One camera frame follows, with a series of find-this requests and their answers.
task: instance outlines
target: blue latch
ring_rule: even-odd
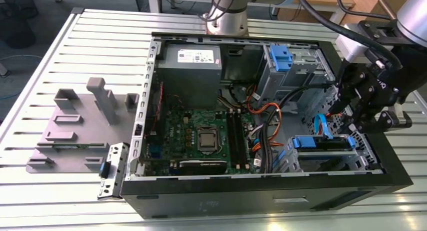
[[[275,64],[275,70],[278,72],[289,72],[294,61],[294,55],[290,53],[286,45],[270,45],[270,53]]]
[[[317,142],[314,137],[295,137],[293,138],[294,148],[315,148]]]
[[[355,149],[357,148],[357,141],[355,141],[354,137],[349,137],[347,141],[349,141],[350,147],[353,149]]]
[[[286,150],[283,149],[279,156],[274,159],[274,162],[273,162],[273,168],[275,168],[283,158],[283,156],[287,154]]]

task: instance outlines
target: black cable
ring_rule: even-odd
[[[330,30],[335,31],[341,35],[346,36],[351,40],[357,41],[358,43],[367,46],[370,49],[375,50],[385,58],[390,61],[391,67],[390,69],[393,71],[398,71],[402,69],[402,64],[395,56],[395,54],[385,48],[383,45],[381,45],[377,41],[371,40],[369,37],[363,36],[362,34],[351,31],[350,29],[342,27],[337,23],[327,20],[314,9],[314,7],[310,5],[307,0],[299,0],[301,5],[303,8],[309,11],[309,13],[314,16],[314,18],[319,21],[321,24],[323,24]]]
[[[246,110],[247,108],[243,105],[243,103],[239,101],[239,99],[238,99],[238,97],[237,97],[237,95],[234,93],[234,89],[235,89],[235,85],[234,85],[234,83],[231,83],[230,86],[229,86],[230,96],[231,96],[233,100],[237,102],[237,104],[241,106],[241,108]]]
[[[177,5],[181,5],[181,4],[183,4],[185,2],[186,2],[186,1],[181,1],[181,2],[177,2],[177,1],[175,1],[175,4],[177,4]]]
[[[318,84],[310,84],[310,85],[306,85],[306,86],[302,86],[297,89],[294,89],[290,93],[287,93],[287,95],[283,97],[283,99],[281,100],[279,102],[279,107],[281,109],[283,108],[283,106],[287,104],[287,102],[303,91],[309,90],[309,89],[327,89],[329,87],[331,87],[331,83],[318,83]],[[273,110],[270,112],[270,115],[269,115],[269,118],[267,118],[267,121],[265,123],[265,126],[262,127],[262,132],[261,132],[261,137],[262,139],[259,140],[261,142],[261,149],[263,150],[263,152],[267,153],[267,167],[269,167],[269,163],[273,162],[273,154],[271,154],[271,151],[273,151],[273,148],[270,146],[270,141],[269,141],[269,126],[270,126],[270,123],[277,115],[278,111],[277,110]],[[267,173],[273,173],[273,167],[269,167],[270,169],[267,169]]]
[[[262,139],[262,132],[258,132],[258,140],[263,140]],[[259,170],[259,172],[262,173],[262,174],[266,174],[266,164],[267,164],[267,162],[266,162],[266,160],[267,160],[267,156],[266,156],[266,152],[265,152],[265,150],[263,149],[261,149],[259,150],[259,152],[261,152],[261,170]]]
[[[298,5],[298,8],[294,13],[294,17],[290,19],[290,22],[294,21],[299,17],[301,13],[302,13],[302,4]]]
[[[387,15],[377,14],[377,13],[369,13],[369,12],[357,12],[357,11],[353,11],[353,10],[347,9],[345,7],[345,4],[343,4],[342,0],[337,0],[337,2],[338,2],[338,6],[339,6],[341,10],[343,10],[343,12],[346,14],[371,17],[371,18],[378,18],[378,19],[383,19],[383,20],[391,20],[391,18]]]
[[[233,7],[234,2],[235,2],[235,0],[231,0],[230,5],[229,5],[226,11],[222,12],[222,14],[221,14],[219,16],[217,16],[214,19],[206,19],[206,18],[202,17],[201,15],[199,15],[199,18],[201,18],[203,21],[206,21],[206,22],[214,22],[214,21],[217,21],[217,20],[218,20],[221,17],[223,17],[225,14],[229,12],[230,8]]]
[[[198,14],[199,18],[203,21],[207,21],[210,18],[213,18],[213,15],[215,14],[217,10],[219,9],[221,2],[222,2],[222,0],[218,0],[214,10],[207,13],[207,17],[206,18],[201,14]]]
[[[191,8],[186,12],[182,12],[182,14],[183,15],[187,14],[194,9],[195,5],[197,5],[197,2],[193,2]]]

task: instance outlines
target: aluminum slotted table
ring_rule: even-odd
[[[403,109],[414,126],[387,133],[414,185],[337,211],[143,220],[125,201],[98,201],[97,173],[34,173],[26,164],[55,109],[59,88],[87,94],[103,77],[115,94],[143,84],[151,33],[205,34],[197,16],[87,9],[73,13],[0,126],[0,228],[106,230],[427,230],[427,106],[418,92]],[[338,35],[319,24],[249,21],[253,37],[318,39]]]

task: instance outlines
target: side panel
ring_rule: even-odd
[[[145,219],[155,219],[338,209],[373,196],[378,191],[378,189],[358,190],[358,188],[317,188],[123,197]]]

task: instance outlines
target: power cable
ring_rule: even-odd
[[[387,15],[383,15],[383,14],[353,11],[353,10],[346,8],[342,0],[337,0],[337,2],[338,2],[338,6],[339,6],[341,10],[343,10],[343,12],[346,14],[371,17],[371,18],[383,19],[383,20],[390,20],[391,19]]]
[[[323,24],[330,30],[335,31],[341,35],[346,36],[351,40],[357,41],[358,43],[367,46],[369,49],[375,50],[386,60],[390,61],[390,69],[393,72],[402,69],[402,63],[397,57],[397,55],[377,41],[371,40],[369,37],[363,36],[362,34],[351,31],[350,29],[342,27],[337,23],[327,20],[314,9],[314,7],[310,5],[307,0],[299,0],[299,3],[302,4],[303,8],[309,11],[309,13],[314,16],[314,18],[319,21],[321,24]]]

